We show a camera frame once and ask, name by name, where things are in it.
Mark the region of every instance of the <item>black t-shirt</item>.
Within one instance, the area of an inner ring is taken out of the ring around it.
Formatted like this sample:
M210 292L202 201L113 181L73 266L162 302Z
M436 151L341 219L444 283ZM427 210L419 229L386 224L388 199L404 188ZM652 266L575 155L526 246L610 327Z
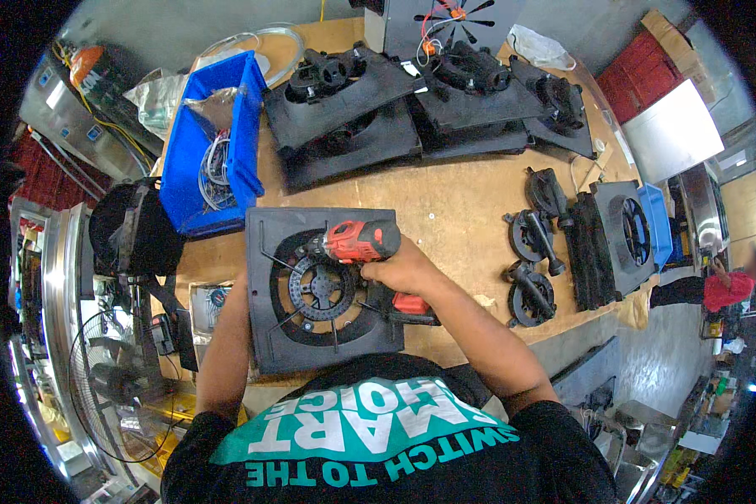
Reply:
M506 424L419 357L351 361L238 428L193 419L163 502L615 502L604 457L557 402Z

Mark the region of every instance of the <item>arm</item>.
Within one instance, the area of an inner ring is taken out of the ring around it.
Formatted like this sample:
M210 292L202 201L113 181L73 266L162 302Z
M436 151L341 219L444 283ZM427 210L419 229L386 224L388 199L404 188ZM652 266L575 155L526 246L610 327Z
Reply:
M249 370L249 301L247 272L241 273L227 297L210 347L196 378L196 414L212 411L238 424Z
M714 274L716 274L717 278L720 279L720 282L722 282L725 288L730 290L731 278L728 272L726 271L725 266L723 266L722 262L720 262L720 260L716 257L714 257L712 266L714 268Z
M361 275L428 302L510 417L527 405L557 401L546 371L526 344L446 277L405 236L394 257L368 263Z

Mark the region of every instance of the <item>person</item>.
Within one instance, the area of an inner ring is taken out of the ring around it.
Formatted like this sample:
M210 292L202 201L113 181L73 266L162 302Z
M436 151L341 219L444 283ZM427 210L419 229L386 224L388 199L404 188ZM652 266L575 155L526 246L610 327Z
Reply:
M727 272L722 262L714 257L714 275L683 277L671 284L655 287L650 295L650 308L686 302L702 304L710 312L733 305L750 297L756 285L756 243L751 243L745 271Z
M605 458L534 353L409 238L361 274L433 307L509 423L469 404L471 390L438 365L397 353L336 366L235 428L250 357L243 274L202 360L163 502L616 501Z

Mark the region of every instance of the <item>red shirt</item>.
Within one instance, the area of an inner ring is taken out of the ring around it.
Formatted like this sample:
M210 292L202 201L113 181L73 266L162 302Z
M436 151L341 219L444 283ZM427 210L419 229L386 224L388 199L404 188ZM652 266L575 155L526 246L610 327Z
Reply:
M752 278L741 271L728 273L731 279L731 288L726 289L716 275L706 278L706 287L703 289L703 304L708 311L718 311L722 307L744 301L753 292L756 284Z

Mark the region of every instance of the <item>person in red shirt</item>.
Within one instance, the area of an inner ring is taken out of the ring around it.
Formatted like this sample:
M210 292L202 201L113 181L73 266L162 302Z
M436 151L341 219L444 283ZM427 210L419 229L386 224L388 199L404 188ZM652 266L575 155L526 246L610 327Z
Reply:
M751 244L751 257L746 261L745 271L727 272L722 262L714 258L714 275L707 278L684 277L671 284L655 287L650 296L650 308L687 302L702 304L708 311L744 301L753 292L756 284L756 244Z

